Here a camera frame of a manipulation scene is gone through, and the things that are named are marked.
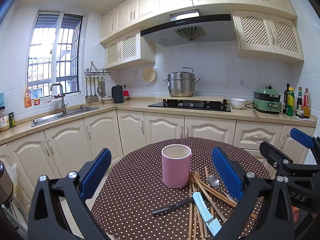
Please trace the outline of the person's right hand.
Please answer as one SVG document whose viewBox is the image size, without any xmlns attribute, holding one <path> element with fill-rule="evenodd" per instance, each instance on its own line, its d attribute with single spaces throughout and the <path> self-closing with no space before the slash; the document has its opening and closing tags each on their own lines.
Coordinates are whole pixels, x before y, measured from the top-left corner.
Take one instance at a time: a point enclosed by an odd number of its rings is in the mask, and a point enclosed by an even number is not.
<svg viewBox="0 0 320 240">
<path fill-rule="evenodd" d="M 300 208 L 292 206 L 293 222 L 297 223 L 300 219 Z"/>
</svg>

